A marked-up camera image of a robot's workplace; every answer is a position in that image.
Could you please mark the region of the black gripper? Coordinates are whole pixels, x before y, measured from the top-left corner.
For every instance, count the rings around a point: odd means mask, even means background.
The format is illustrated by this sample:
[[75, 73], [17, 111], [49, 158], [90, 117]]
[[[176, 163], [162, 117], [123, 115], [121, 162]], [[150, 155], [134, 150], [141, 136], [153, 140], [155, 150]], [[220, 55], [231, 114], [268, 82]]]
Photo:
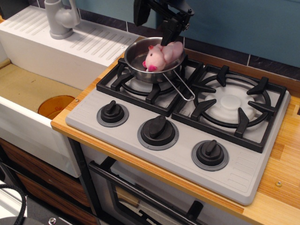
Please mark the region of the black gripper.
[[189, 28], [189, 20], [195, 14], [185, 0], [134, 0], [134, 24], [141, 26], [148, 21], [150, 10], [163, 17], [161, 45], [174, 42], [182, 31]]

